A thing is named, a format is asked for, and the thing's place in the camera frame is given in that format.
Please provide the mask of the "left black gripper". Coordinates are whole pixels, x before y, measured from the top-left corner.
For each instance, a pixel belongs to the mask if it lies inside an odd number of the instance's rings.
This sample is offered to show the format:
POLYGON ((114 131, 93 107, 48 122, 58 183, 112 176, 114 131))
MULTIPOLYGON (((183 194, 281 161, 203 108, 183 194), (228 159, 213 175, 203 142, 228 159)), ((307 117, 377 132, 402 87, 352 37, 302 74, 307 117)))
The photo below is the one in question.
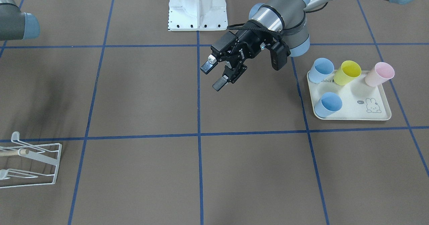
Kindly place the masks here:
POLYGON ((200 67, 207 75, 217 64, 226 63, 223 75, 212 85, 217 92, 227 84, 236 82, 247 69, 245 60, 256 57, 262 51, 262 45, 273 45, 279 39, 278 32, 263 27, 255 20, 228 26, 228 29, 236 32, 228 31, 214 42, 210 47, 212 53, 200 67))

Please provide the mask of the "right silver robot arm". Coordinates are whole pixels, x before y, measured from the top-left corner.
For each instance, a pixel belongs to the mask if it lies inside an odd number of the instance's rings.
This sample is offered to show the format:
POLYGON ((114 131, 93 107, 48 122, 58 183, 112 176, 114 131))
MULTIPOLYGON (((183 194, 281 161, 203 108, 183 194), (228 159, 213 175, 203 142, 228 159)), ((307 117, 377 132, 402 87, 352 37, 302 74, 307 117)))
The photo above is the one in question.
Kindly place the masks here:
POLYGON ((38 19, 31 13, 25 13, 16 5, 15 0, 0 0, 0 40, 29 40, 40 35, 38 19))

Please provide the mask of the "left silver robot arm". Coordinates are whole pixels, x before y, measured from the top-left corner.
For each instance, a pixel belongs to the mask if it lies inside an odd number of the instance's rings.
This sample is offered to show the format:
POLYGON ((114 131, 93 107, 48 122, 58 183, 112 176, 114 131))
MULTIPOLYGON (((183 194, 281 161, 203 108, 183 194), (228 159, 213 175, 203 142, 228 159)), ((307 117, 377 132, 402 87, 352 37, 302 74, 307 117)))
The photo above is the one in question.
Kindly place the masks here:
MULTIPOLYGON (((332 0, 269 0, 256 4, 245 23, 227 26, 228 32, 211 45, 212 53, 201 66, 208 74, 217 64, 224 62, 224 72, 213 84, 221 90, 235 83, 247 70, 245 60, 260 52, 270 51, 271 65, 280 70, 288 57, 305 54, 310 47, 307 28, 308 13, 322 10, 332 0)), ((414 0, 384 0, 395 4, 408 4, 414 0)))

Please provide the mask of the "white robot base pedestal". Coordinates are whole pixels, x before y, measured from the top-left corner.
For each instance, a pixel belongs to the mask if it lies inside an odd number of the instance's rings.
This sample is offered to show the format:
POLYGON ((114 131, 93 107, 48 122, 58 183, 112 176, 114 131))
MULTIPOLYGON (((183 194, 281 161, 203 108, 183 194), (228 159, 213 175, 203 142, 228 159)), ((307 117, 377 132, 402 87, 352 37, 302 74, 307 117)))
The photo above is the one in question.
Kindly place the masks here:
POLYGON ((226 0, 169 0, 169 31, 224 31, 227 26, 226 0))

